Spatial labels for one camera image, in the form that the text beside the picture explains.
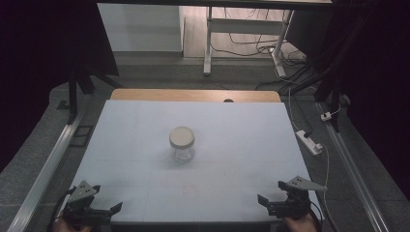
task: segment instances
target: wire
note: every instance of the wire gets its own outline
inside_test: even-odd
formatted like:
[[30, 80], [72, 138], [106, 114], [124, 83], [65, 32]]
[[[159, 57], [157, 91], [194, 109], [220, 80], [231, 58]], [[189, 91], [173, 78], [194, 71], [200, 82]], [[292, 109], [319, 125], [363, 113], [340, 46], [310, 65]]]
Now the wire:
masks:
[[296, 52], [298, 52], [298, 51], [301, 51], [301, 50], [297, 49], [297, 50], [294, 50], [294, 51], [289, 52], [289, 54], [287, 54], [287, 58], [289, 59], [290, 54], [296, 53]]
[[225, 53], [229, 53], [229, 54], [233, 54], [233, 55], [238, 55], [238, 56], [254, 56], [254, 55], [258, 55], [258, 54], [259, 54], [259, 52], [255, 52], [255, 53], [251, 53], [251, 54], [239, 54], [239, 53], [235, 53], [235, 52], [228, 51], [228, 50], [219, 50], [219, 49], [214, 48], [214, 47], [212, 46], [212, 44], [211, 44], [211, 48], [212, 48], [213, 50], [215, 50], [215, 51], [225, 52]]
[[319, 207], [317, 207], [316, 204], [314, 204], [313, 202], [310, 201], [311, 204], [313, 204], [314, 207], [316, 207], [317, 211], [319, 212], [320, 215], [320, 231], [323, 230], [323, 217], [322, 217], [322, 211], [319, 209]]
[[214, 83], [216, 86], [219, 86], [220, 88], [224, 89], [224, 90], [230, 90], [229, 88], [226, 88], [225, 86], [218, 84], [217, 82]]
[[[329, 166], [330, 166], [329, 165], [329, 151], [328, 151], [328, 148], [326, 147], [325, 144], [322, 144], [322, 146], [326, 150], [326, 155], [327, 155], [327, 160], [328, 160], [328, 167], [327, 167], [327, 170], [326, 170], [326, 181], [325, 181], [325, 188], [327, 189], [328, 188], [328, 180], [329, 180]], [[325, 204], [326, 211], [328, 212], [329, 219], [331, 220], [332, 224], [335, 226], [336, 231], [339, 232], [339, 229], [337, 228], [337, 225], [335, 224], [335, 221], [332, 218], [331, 212], [329, 211], [328, 204], [326, 202], [326, 190], [323, 192], [323, 201], [324, 201], [324, 204]]]
[[[245, 20], [248, 20], [248, 18], [252, 17], [252, 16], [254, 15], [255, 11], [256, 11], [256, 9], [253, 9], [253, 10], [250, 12], [251, 15], [248, 16], [247, 18], [245, 18]], [[229, 11], [228, 11], [226, 8], [224, 8], [224, 13], [225, 13], [225, 18], [228, 18], [228, 16], [229, 16], [229, 18], [232, 18], [232, 16], [230, 15]], [[257, 46], [258, 44], [262, 44], [262, 43], [272, 43], [272, 42], [276, 42], [276, 41], [277, 41], [277, 40], [272, 40], [272, 41], [260, 41], [260, 37], [259, 37], [259, 41], [257, 41], [257, 42], [235, 42], [235, 41], [232, 39], [231, 33], [228, 33], [228, 35], [229, 35], [229, 39], [231, 40], [231, 42], [232, 42], [233, 44], [256, 44], [256, 46]]]
[[272, 45], [263, 45], [263, 46], [257, 46], [256, 47], [256, 49], [257, 49], [257, 51], [260, 53], [260, 54], [269, 54], [270, 53], [270, 51], [269, 51], [269, 49], [270, 48], [275, 48], [276, 47], [276, 45], [275, 44], [272, 44]]
[[299, 101], [296, 99], [296, 97], [293, 98], [296, 102], [296, 104], [298, 105], [299, 111], [302, 112], [302, 116], [304, 116], [305, 121], [307, 122], [307, 125], [310, 128], [310, 133], [313, 133], [313, 127], [311, 126], [310, 122], [308, 121], [307, 116], [305, 115], [304, 111], [302, 110], [301, 106], [299, 105]]
[[57, 215], [57, 210], [58, 210], [59, 206], [60, 206], [61, 204], [63, 204], [63, 201], [64, 201], [64, 199], [66, 198], [66, 196], [73, 194], [74, 191], [75, 191], [75, 187], [72, 188], [72, 189], [70, 189], [70, 190], [65, 191], [64, 194], [61, 195], [60, 198], [58, 198], [58, 200], [57, 200], [57, 202], [56, 202], [56, 204], [55, 204], [55, 206], [54, 206], [54, 209], [53, 209], [53, 211], [52, 211], [50, 221], [49, 221], [48, 226], [47, 226], [47, 232], [52, 232], [52, 227], [53, 227], [53, 224], [54, 224], [54, 220], [56, 220], [57, 218], [59, 218], [59, 217], [56, 216], [56, 215]]
[[281, 58], [279, 58], [280, 61], [282, 61], [283, 63], [285, 63], [288, 66], [302, 65], [302, 64], [305, 64], [307, 62], [305, 59], [290, 59], [289, 54], [287, 55], [287, 58], [285, 58], [284, 55], [283, 55], [283, 51], [281, 51], [280, 52]]
[[290, 105], [290, 89], [291, 89], [291, 88], [289, 88], [289, 99], [288, 99], [288, 100], [289, 100], [289, 113], [290, 113], [290, 119], [291, 119], [291, 121], [292, 121], [293, 127], [295, 127], [295, 129], [296, 129], [296, 130], [300, 131], [300, 130], [298, 129], [298, 127], [296, 127], [295, 122], [293, 122], [292, 106]]
[[[308, 69], [304, 69], [301, 73], [299, 73], [299, 74], [293, 79], [293, 81], [289, 81], [289, 80], [288, 80], [287, 82], [289, 82], [289, 83], [283, 85], [283, 86], [278, 90], [278, 93], [279, 93], [280, 95], [283, 95], [283, 93], [282, 93], [283, 89], [286, 88], [287, 86], [289, 86], [290, 84], [293, 84], [293, 83], [294, 83], [294, 84], [301, 84], [302, 82], [297, 82], [297, 81], [295, 81], [295, 80], [299, 79], [299, 78], [302, 76], [302, 74], [305, 73], [307, 70], [308, 70]], [[305, 80], [311, 78], [312, 76], [314, 76], [314, 73], [311, 74], [311, 75], [309, 75], [308, 77], [306, 77]], [[313, 90], [317, 90], [316, 88], [314, 88], [314, 87], [312, 87], [312, 86], [309, 86], [308, 88], [313, 89]]]
[[275, 72], [277, 73], [277, 78], [278, 78], [279, 80], [286, 81], [286, 82], [289, 82], [289, 83], [302, 84], [302, 82], [292, 81], [292, 80], [288, 80], [288, 79], [287, 79], [287, 80], [286, 80], [286, 79], [282, 79], [282, 78], [279, 77], [279, 74], [278, 74], [277, 69], [275, 69]]
[[338, 113], [339, 111], [340, 111], [340, 103], [338, 104], [338, 110], [335, 111], [335, 112], [333, 112], [333, 113], [331, 113], [331, 115], [334, 115], [334, 114]]
[[[268, 15], [269, 15], [269, 9], [268, 9], [268, 11], [266, 12], [266, 15], [265, 15], [265, 21], [266, 21], [266, 19], [268, 19]], [[262, 38], [262, 34], [259, 36], [259, 40], [257, 40], [257, 43], [256, 43], [256, 50], [258, 50], [258, 51], [259, 51], [259, 48], [257, 46], [259, 45], [259, 42], [260, 42], [261, 38]]]
[[[293, 73], [293, 74], [291, 74], [289, 77], [288, 77], [288, 79], [290, 79], [290, 78], [292, 78], [293, 76], [295, 76], [296, 74], [298, 74], [301, 70], [303, 70], [303, 69], [305, 69], [307, 66], [303, 66], [303, 67], [301, 67], [300, 69], [298, 69], [297, 71], [295, 71], [295, 73]], [[255, 86], [255, 88], [254, 88], [254, 90], [258, 90], [261, 86], [263, 86], [263, 85], [269, 85], [269, 84], [275, 84], [275, 83], [278, 83], [277, 81], [269, 81], [269, 82], [262, 82], [262, 83], [259, 83], [258, 85], [256, 85]], [[282, 86], [279, 90], [278, 90], [278, 92], [280, 93], [281, 92], [281, 90], [283, 89], [283, 87], [284, 86]]]

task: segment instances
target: white board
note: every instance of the white board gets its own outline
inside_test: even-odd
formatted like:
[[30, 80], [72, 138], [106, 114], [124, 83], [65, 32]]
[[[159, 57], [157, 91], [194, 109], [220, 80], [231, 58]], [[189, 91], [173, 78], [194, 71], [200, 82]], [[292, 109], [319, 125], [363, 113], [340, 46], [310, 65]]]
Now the white board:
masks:
[[98, 4], [113, 51], [182, 52], [179, 6]]
[[[179, 126], [195, 136], [187, 163], [169, 145]], [[73, 186], [102, 186], [95, 209], [124, 202], [117, 222], [258, 222], [276, 218], [257, 194], [283, 201], [278, 181], [297, 175], [309, 179], [283, 103], [107, 101]]]

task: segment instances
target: gray floor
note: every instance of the gray floor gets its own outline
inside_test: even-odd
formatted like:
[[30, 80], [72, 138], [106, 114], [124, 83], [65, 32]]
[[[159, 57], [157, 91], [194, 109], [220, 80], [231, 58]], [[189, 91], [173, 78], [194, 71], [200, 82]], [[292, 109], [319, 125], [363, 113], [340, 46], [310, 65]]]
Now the gray floor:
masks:
[[[190, 52], [202, 54], [200, 50]], [[117, 52], [116, 61], [120, 77], [113, 78], [127, 88], [253, 90], [261, 82], [276, 81], [271, 85], [262, 86], [259, 90], [277, 91], [285, 84], [276, 78], [270, 59], [236, 59], [216, 56], [217, 59], [213, 60], [212, 75], [204, 77], [202, 74], [203, 60], [195, 58], [195, 56], [192, 55], [191, 58], [161, 54], [135, 56], [134, 54]], [[294, 73], [299, 68], [298, 66], [285, 67], [285, 70], [287, 73]], [[99, 79], [93, 77], [93, 81], [97, 90], [91, 98], [91, 107], [80, 122], [83, 127], [94, 127], [97, 124], [104, 102], [109, 99], [113, 91], [112, 87]], [[332, 214], [339, 231], [374, 231], [366, 210], [340, 161], [326, 126], [319, 119], [320, 112], [312, 98], [313, 92], [313, 89], [306, 89], [296, 96], [296, 100], [292, 98], [291, 108], [297, 127], [307, 131], [309, 129], [308, 120], [314, 129], [312, 139], [325, 144], [328, 148], [330, 174], [326, 199], [329, 212]], [[82, 94], [78, 93], [78, 95], [81, 102]], [[289, 108], [288, 98], [282, 96], [281, 99]], [[66, 125], [68, 110], [57, 108], [61, 101], [67, 100], [67, 84], [56, 87], [50, 93], [50, 103], [42, 120], [18, 151], [14, 160], [0, 174], [0, 231], [6, 231], [9, 228]], [[322, 102], [322, 106], [328, 107], [326, 102]], [[347, 107], [348, 105], [344, 103], [339, 113], [340, 134], [391, 231], [409, 231], [410, 204], [382, 163], [351, 125], [346, 116]], [[78, 145], [86, 142], [86, 140], [81, 139], [83, 138], [75, 138], [72, 144]], [[302, 144], [299, 145], [310, 178], [312, 181], [324, 185], [327, 168], [326, 154], [313, 157]], [[30, 220], [27, 231], [44, 231], [57, 198], [70, 187], [85, 149], [85, 147], [76, 146], [68, 148], [36, 213]], [[328, 220], [325, 220], [324, 231], [333, 231]]]
[[[207, 32], [207, 11], [205, 7], [183, 7], [182, 14], [185, 19], [185, 30], [184, 30], [184, 57], [197, 58], [203, 57], [205, 52], [206, 44], [206, 32]], [[226, 9], [226, 17], [234, 19], [245, 19], [248, 20], [270, 20], [278, 21], [282, 18], [282, 10], [255, 10], [255, 9]], [[213, 8], [213, 18], [225, 18], [224, 8]], [[276, 42], [274, 41], [278, 36], [268, 36], [268, 35], [243, 35], [243, 34], [231, 34], [230, 35], [234, 42], [231, 42], [229, 34], [226, 33], [213, 33], [211, 44], [215, 49], [218, 50], [228, 50], [238, 54], [252, 54], [255, 53], [256, 43], [251, 42], [262, 42], [257, 46], [272, 45]], [[295, 48], [289, 44], [286, 44], [283, 51], [294, 50]], [[235, 57], [235, 58], [248, 58], [233, 55], [227, 52], [213, 51], [213, 57]], [[251, 58], [267, 58], [267, 54], [256, 54], [252, 55]]]

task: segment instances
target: white table surface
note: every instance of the white table surface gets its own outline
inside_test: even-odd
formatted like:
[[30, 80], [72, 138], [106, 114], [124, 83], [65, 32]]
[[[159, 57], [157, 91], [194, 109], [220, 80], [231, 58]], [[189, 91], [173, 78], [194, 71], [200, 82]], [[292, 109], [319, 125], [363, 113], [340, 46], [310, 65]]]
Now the white table surface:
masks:
[[[187, 163], [169, 145], [179, 126], [195, 135]], [[278, 181], [297, 175], [309, 180], [283, 103], [107, 101], [73, 186], [102, 186], [95, 209], [124, 202], [116, 222], [257, 222], [276, 219], [257, 194], [283, 201]]]

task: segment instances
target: wall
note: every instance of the wall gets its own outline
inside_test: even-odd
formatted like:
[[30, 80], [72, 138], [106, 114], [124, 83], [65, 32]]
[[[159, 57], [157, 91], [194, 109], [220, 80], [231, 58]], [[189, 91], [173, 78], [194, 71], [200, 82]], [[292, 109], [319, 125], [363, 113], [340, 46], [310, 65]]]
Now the wall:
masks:
[[99, 4], [113, 51], [182, 51], [178, 6]]

